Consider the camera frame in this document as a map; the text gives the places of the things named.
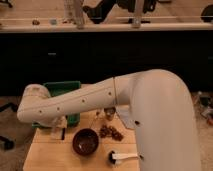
wooden table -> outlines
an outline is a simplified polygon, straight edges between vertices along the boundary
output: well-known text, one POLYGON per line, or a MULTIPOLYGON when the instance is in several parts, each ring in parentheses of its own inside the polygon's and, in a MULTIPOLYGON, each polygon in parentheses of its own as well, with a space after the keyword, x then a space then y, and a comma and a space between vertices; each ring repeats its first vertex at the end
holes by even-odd
POLYGON ((90 126, 95 113, 96 111, 81 113, 79 125, 67 128, 65 140, 52 140, 50 129, 37 129, 24 164, 24 171, 139 171, 136 158, 125 160, 120 165, 112 165, 108 162, 107 156, 111 150, 123 153, 137 151, 134 131, 126 129, 117 116, 112 121, 108 121, 101 113, 93 123, 92 129, 98 132, 103 124, 115 126, 124 135, 122 141, 115 141, 110 137, 99 138, 97 151, 89 157, 79 156, 73 151, 73 136, 80 129, 90 126))

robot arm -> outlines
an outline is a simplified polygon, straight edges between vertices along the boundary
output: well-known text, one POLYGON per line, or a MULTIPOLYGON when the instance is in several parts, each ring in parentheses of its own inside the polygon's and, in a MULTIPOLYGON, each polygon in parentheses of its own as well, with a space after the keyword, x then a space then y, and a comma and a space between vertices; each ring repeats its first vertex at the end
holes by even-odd
POLYGON ((190 93, 168 71, 110 78, 53 98, 45 87, 30 85, 24 91, 18 118, 51 125, 59 116, 123 104, 130 105, 142 171, 201 171, 190 93))

dark background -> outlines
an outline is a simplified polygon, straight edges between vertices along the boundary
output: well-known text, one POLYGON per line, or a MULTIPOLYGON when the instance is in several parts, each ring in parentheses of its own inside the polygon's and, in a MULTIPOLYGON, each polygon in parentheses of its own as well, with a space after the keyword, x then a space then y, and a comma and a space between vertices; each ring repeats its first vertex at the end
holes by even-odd
POLYGON ((179 75, 191 91, 213 89, 213 31, 0 34, 0 95, 27 84, 103 79, 147 69, 179 75))

green container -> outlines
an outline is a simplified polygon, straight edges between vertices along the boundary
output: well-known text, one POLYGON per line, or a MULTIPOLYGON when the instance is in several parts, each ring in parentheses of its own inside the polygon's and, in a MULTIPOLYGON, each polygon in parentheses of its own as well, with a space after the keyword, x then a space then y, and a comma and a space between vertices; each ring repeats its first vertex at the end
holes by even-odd
MULTIPOLYGON (((50 92, 52 97, 65 94, 67 92, 79 89, 80 81, 47 82, 43 84, 50 92)), ((77 126, 80 122, 80 113, 67 116, 67 126, 77 126)), ((33 123, 33 127, 44 128, 38 123, 33 123)))

brown bowl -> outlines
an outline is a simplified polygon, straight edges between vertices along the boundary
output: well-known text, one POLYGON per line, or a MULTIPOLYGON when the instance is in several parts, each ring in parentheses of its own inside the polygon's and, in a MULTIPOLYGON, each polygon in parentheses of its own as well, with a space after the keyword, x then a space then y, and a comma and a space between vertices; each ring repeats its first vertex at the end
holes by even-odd
POLYGON ((98 135, 92 129, 86 128, 77 132, 73 138, 73 149, 76 153, 87 156, 98 148, 98 135))

